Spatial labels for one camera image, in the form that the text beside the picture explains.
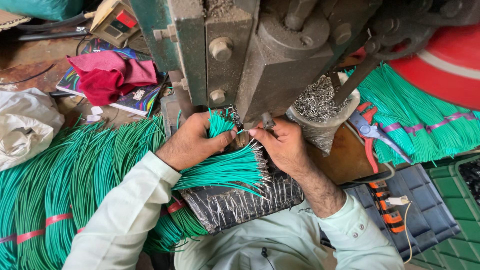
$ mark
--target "light green shirt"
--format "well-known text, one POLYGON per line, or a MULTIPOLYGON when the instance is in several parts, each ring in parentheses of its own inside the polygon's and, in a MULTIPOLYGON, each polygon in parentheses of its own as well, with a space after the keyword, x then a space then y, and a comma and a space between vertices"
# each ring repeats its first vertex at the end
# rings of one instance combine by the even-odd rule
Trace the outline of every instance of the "light green shirt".
MULTIPOLYGON (((170 199, 180 174, 148 152, 112 189, 85 229, 73 239, 64 269, 134 269, 147 233, 170 199)), ((336 248, 337 269, 403 269, 397 250, 390 245, 350 195, 342 209, 320 219, 308 203, 289 211, 261 217, 215 236, 190 240, 175 253, 177 270, 323 269, 327 252, 320 244, 320 227, 336 248)))

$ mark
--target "red rag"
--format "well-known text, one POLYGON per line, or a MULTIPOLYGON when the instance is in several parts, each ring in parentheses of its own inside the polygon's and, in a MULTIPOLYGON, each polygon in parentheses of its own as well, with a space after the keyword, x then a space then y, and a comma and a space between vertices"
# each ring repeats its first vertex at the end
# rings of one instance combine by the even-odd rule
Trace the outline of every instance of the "red rag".
POLYGON ((126 60, 112 50, 67 56, 67 60, 80 77, 79 89, 94 106, 113 103, 135 86, 157 84, 151 60, 126 60))

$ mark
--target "small paper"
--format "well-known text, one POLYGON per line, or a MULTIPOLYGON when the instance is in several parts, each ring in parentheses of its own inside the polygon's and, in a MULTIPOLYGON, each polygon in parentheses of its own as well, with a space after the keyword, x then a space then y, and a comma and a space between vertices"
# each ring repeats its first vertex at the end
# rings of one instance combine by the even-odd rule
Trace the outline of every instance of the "small paper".
POLYGON ((96 122, 100 120, 100 115, 87 115, 87 123, 96 122))
POLYGON ((93 115, 99 115, 101 113, 103 113, 102 108, 100 108, 99 106, 92 107, 92 114, 93 115))

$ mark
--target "hairy forearm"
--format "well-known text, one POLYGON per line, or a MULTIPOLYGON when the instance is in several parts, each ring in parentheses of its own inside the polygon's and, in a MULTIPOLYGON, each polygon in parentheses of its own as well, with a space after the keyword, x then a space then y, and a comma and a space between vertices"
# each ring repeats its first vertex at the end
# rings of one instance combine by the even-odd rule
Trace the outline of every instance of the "hairy forearm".
POLYGON ((347 199, 343 192, 321 170, 311 165, 307 172, 293 175, 305 194, 310 206, 319 218, 337 213, 347 199))

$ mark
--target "green plastic crate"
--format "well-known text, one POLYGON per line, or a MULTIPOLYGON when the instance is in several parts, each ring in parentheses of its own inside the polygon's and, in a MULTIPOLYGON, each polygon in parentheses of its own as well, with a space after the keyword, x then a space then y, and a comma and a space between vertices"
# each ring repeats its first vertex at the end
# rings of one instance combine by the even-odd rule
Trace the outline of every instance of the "green plastic crate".
POLYGON ((443 166, 425 170, 462 233, 414 256, 412 264, 432 270, 480 269, 480 208, 458 170, 477 159, 480 155, 443 160, 437 164, 443 166))

